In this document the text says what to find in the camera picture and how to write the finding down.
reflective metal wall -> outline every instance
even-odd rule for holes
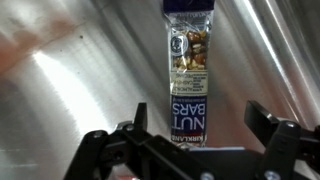
[[[158,0],[0,2],[0,179],[61,179],[82,136],[112,132],[148,103],[169,137],[165,19]],[[208,146],[263,151],[243,123],[254,99],[320,124],[320,3],[217,0]]]

granola bar package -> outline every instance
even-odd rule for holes
[[[171,140],[202,146],[206,140],[208,49],[214,0],[164,0],[168,19]]]

